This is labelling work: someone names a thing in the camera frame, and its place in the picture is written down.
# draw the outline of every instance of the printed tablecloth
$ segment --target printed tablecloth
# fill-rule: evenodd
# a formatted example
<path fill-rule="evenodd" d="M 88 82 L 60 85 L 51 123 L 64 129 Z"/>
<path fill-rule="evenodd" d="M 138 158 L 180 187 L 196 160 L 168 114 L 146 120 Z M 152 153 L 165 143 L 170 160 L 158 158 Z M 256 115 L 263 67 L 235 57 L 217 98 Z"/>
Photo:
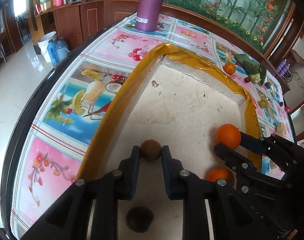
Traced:
<path fill-rule="evenodd" d="M 228 61 L 236 64 L 234 55 L 245 54 L 220 36 L 165 15 L 160 15 L 155 32 L 138 31 L 135 17 L 134 14 L 125 18 L 84 49 L 39 109 L 15 176 L 10 226 L 17 238 L 75 181 L 87 147 L 117 88 L 152 48 L 170 42 L 210 60 L 221 70 Z M 246 72 L 236 65 L 231 78 L 251 93 L 261 136 L 270 136 L 277 123 L 283 122 L 286 138 L 293 141 L 287 114 L 279 106 L 283 101 L 279 82 L 267 72 L 266 81 L 271 88 L 266 89 L 245 83 L 245 77 Z M 86 111 L 78 107 L 81 98 Z M 258 106 L 261 99 L 268 102 L 265 109 Z M 267 157 L 263 159 L 262 172 L 273 177 L 283 175 L 279 169 L 270 168 Z"/>

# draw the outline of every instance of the wooden chair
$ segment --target wooden chair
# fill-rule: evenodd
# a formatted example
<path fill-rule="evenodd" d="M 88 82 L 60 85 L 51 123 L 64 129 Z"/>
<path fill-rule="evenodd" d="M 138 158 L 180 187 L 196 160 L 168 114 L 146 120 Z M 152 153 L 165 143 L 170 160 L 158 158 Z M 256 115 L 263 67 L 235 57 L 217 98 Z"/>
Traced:
<path fill-rule="evenodd" d="M 20 14 L 19 16 L 16 17 L 16 20 L 17 20 L 17 23 L 18 23 L 18 27 L 19 27 L 19 30 L 20 30 L 20 34 L 21 34 L 21 37 L 23 39 L 23 37 L 27 34 L 27 37 L 30 37 L 30 28 L 29 28 L 29 25 L 28 25 L 28 22 L 27 22 L 27 18 L 24 18 L 23 17 L 23 14 Z"/>

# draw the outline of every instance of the barcode label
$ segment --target barcode label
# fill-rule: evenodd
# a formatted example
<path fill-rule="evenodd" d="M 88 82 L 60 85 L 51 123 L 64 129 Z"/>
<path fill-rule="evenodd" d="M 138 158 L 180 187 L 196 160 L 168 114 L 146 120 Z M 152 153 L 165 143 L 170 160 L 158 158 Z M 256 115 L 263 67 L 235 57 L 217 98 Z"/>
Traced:
<path fill-rule="evenodd" d="M 140 17 L 136 17 L 136 21 L 138 21 L 140 23 L 147 23 L 147 19 L 140 18 Z"/>

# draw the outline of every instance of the blue kettle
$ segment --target blue kettle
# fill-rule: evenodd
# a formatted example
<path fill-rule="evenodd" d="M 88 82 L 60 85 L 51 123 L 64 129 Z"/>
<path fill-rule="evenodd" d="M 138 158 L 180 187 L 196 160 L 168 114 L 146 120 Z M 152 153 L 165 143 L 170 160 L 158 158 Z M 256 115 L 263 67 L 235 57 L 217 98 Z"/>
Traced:
<path fill-rule="evenodd" d="M 48 51 L 48 54 L 50 55 L 53 67 L 55 67 L 59 63 L 59 59 L 58 59 L 57 55 L 55 54 L 56 43 L 57 43 L 57 41 L 49 40 L 48 45 L 47 45 L 47 51 Z"/>
<path fill-rule="evenodd" d="M 55 56 L 58 58 L 58 62 L 61 62 L 70 53 L 66 41 L 60 38 L 55 46 Z"/>

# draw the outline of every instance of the purple water bottle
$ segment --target purple water bottle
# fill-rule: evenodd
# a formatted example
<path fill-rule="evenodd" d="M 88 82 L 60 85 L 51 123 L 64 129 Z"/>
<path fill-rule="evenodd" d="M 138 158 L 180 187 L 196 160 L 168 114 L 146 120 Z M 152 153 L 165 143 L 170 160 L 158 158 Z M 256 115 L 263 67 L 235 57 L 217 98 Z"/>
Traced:
<path fill-rule="evenodd" d="M 281 69 L 284 67 L 286 65 L 286 59 L 283 59 L 280 63 L 279 63 L 279 65 L 276 67 L 276 72 L 280 72 L 281 71 Z"/>
<path fill-rule="evenodd" d="M 290 69 L 290 64 L 286 64 L 279 72 L 280 76 L 283 77 L 284 74 Z"/>
<path fill-rule="evenodd" d="M 163 0 L 140 0 L 135 28 L 144 32 L 156 31 Z"/>

